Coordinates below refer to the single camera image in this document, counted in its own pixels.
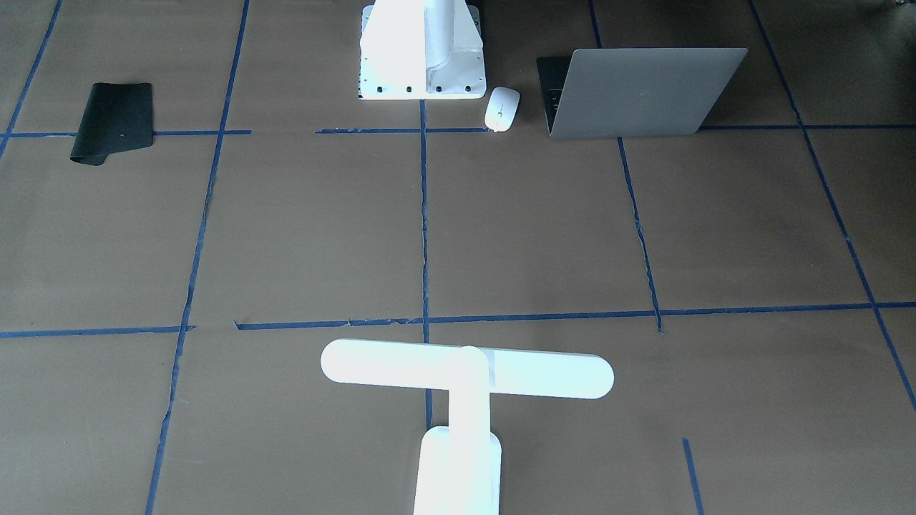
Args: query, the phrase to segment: white mouse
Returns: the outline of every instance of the white mouse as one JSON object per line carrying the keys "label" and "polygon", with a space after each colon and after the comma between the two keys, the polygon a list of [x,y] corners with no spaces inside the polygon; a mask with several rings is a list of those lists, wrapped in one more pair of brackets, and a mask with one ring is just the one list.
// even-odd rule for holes
{"label": "white mouse", "polygon": [[486,105],[484,123],[493,132],[503,132],[512,126],[518,110],[518,99],[521,95],[509,88],[493,88],[490,102]]}

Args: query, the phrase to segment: black mouse pad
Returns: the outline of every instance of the black mouse pad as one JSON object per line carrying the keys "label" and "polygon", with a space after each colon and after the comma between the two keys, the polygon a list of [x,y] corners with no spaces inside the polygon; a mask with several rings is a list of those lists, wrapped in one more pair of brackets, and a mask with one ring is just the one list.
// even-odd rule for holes
{"label": "black mouse pad", "polygon": [[152,84],[93,84],[70,159],[99,166],[109,154],[152,144]]}

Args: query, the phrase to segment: silver laptop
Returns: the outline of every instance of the silver laptop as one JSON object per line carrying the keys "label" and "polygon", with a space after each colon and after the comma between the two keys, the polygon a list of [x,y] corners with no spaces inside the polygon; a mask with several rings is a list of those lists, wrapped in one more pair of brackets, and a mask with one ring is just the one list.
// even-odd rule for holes
{"label": "silver laptop", "polygon": [[578,49],[538,58],[547,130],[558,139],[690,135],[747,49]]}

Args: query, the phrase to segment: wireless mouse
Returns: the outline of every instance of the wireless mouse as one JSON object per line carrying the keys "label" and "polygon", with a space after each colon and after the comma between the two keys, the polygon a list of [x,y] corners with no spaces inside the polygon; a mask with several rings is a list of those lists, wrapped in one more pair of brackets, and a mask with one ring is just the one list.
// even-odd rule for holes
{"label": "wireless mouse", "polygon": [[509,88],[493,88],[490,102],[486,105],[484,124],[493,132],[503,132],[512,126],[518,110],[518,99],[521,95]]}

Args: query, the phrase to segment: white mounting plate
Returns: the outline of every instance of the white mounting plate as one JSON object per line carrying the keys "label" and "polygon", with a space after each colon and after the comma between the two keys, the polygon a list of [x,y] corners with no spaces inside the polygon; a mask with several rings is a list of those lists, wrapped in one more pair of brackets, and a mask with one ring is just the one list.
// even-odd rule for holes
{"label": "white mounting plate", "polygon": [[[490,433],[490,453],[493,484],[490,488],[493,509],[479,515],[499,515],[499,469],[503,447]],[[423,435],[420,444],[420,469],[417,472],[417,498],[413,515],[451,515],[449,500],[452,492],[449,467],[449,428],[437,426]]]}
{"label": "white mounting plate", "polygon": [[[480,33],[480,10],[469,5],[471,19],[477,33]],[[372,6],[363,9],[363,25],[360,30],[365,32],[365,24],[372,14]],[[486,94],[486,74],[484,56],[481,52],[455,52],[452,59],[445,67],[434,71],[430,77],[432,91],[426,90],[426,84],[390,84],[381,83],[377,74],[372,70],[372,62],[360,55],[359,59],[359,85],[357,91],[363,100],[461,100],[482,98]]]}

